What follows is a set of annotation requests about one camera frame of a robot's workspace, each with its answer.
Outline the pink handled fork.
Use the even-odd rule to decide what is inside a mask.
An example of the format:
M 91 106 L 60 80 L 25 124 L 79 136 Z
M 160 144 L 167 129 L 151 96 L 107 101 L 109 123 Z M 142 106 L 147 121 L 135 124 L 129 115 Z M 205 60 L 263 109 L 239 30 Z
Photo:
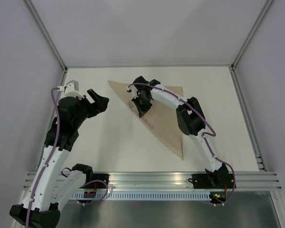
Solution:
M 129 108 L 136 114 L 139 114 L 137 107 L 134 105 L 134 103 L 132 101 L 128 102 L 128 106 Z M 153 129 L 154 126 L 144 117 L 142 116 L 141 119 L 151 128 Z

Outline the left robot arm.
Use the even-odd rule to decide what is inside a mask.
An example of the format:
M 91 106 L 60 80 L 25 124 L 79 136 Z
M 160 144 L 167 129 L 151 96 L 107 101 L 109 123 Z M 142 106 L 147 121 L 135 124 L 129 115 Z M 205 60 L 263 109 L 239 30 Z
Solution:
M 93 189 L 84 200 L 78 201 L 81 205 L 94 204 L 90 197 L 96 195 L 100 186 L 105 189 L 100 201 L 109 192 L 108 180 L 98 180 L 91 166 L 80 163 L 70 169 L 57 189 L 54 188 L 58 173 L 79 136 L 79 127 L 86 119 L 104 112 L 109 103 L 109 98 L 98 95 L 93 89 L 87 91 L 92 103 L 76 90 L 67 92 L 62 86 L 56 90 L 64 92 L 65 96 L 59 101 L 53 100 L 56 117 L 47 132 L 37 173 L 25 198 L 9 211 L 10 216 L 26 228 L 55 228 L 62 209 L 80 188 Z

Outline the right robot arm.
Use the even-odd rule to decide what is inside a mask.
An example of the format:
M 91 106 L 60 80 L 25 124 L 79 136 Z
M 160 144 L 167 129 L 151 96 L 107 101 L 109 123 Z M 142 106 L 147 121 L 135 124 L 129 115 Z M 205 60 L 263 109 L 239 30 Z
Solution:
M 136 78 L 128 85 L 127 92 L 133 95 L 138 115 L 142 118 L 152 107 L 151 100 L 159 101 L 176 112 L 177 123 L 180 131 L 189 136 L 205 163 L 207 174 L 206 183 L 212 188 L 225 187 L 224 181 L 229 175 L 226 164 L 215 156 L 207 136 L 216 136 L 213 128 L 206 121 L 204 113 L 195 97 L 189 99 L 178 95 L 159 81 L 147 81 L 143 76 Z

